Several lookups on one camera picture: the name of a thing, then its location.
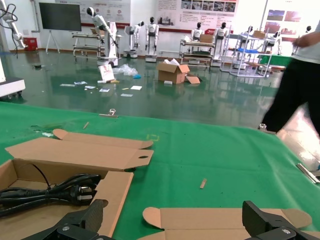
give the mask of poster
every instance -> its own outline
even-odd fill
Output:
[[[55,0],[55,2],[80,5],[82,24],[92,24],[92,19],[87,14],[87,8],[92,7],[106,22],[130,25],[131,0]]]
[[[297,38],[306,32],[307,26],[319,22],[319,0],[269,0],[262,21],[262,31],[270,34],[281,32],[283,38]]]
[[[235,19],[240,0],[157,0],[156,21],[160,28],[191,30],[202,23],[202,29],[217,29]]]

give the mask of black pants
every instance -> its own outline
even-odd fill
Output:
[[[292,59],[262,123],[268,131],[278,132],[304,103],[308,103],[311,121],[320,135],[320,64]]]

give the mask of small screw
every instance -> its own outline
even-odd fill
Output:
[[[287,229],[282,229],[282,232],[284,232],[285,234],[290,234],[291,232]]]

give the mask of person's leg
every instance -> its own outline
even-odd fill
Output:
[[[302,65],[302,61],[293,59],[283,73],[273,104],[262,120],[268,131],[279,132],[296,109],[305,102],[300,93],[299,84],[303,71]]]

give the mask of person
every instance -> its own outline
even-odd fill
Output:
[[[294,45],[299,49],[284,71],[262,123],[268,131],[278,132],[297,108],[307,103],[310,119],[320,134],[320,21],[314,32],[297,38]]]

